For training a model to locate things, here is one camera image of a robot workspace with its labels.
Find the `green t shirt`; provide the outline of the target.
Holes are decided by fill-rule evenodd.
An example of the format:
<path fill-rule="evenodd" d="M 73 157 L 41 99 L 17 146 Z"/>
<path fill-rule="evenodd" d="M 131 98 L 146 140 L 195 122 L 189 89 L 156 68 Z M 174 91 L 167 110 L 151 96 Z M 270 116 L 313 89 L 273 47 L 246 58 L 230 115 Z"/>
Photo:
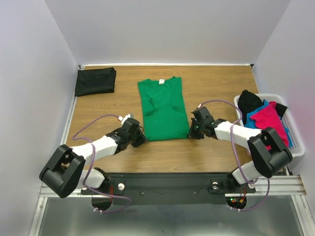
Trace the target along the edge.
<path fill-rule="evenodd" d="M 151 80 L 138 84 L 145 136 L 150 142 L 186 139 L 189 122 L 182 78 Z"/>

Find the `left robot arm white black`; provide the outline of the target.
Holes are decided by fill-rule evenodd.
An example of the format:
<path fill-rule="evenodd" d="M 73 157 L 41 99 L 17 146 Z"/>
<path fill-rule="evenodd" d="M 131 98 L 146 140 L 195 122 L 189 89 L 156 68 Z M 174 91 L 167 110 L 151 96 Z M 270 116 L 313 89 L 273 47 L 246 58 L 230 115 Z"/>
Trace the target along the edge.
<path fill-rule="evenodd" d="M 39 179 L 60 198 L 74 190 L 93 188 L 103 194 L 109 190 L 105 174 L 93 168 L 96 160 L 118 154 L 129 145 L 137 148 L 146 142 L 140 122 L 131 116 L 118 117 L 122 126 L 102 138 L 80 146 L 60 145 L 39 174 Z"/>

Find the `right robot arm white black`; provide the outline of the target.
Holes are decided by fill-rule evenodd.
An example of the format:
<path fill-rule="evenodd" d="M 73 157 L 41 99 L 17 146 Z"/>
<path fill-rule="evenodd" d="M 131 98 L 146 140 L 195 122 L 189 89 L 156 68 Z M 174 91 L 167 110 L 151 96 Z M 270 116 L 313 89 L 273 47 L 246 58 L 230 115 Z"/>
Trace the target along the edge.
<path fill-rule="evenodd" d="M 237 192 L 245 184 L 255 184 L 259 177 L 271 178 L 293 160 L 293 155 L 272 127 L 251 129 L 239 126 L 224 119 L 214 119 L 208 109 L 199 106 L 192 111 L 193 118 L 188 138 L 230 141 L 233 151 L 235 146 L 242 146 L 250 151 L 252 161 L 241 165 L 238 157 L 238 168 L 227 175 L 223 182 L 214 182 L 219 189 Z"/>

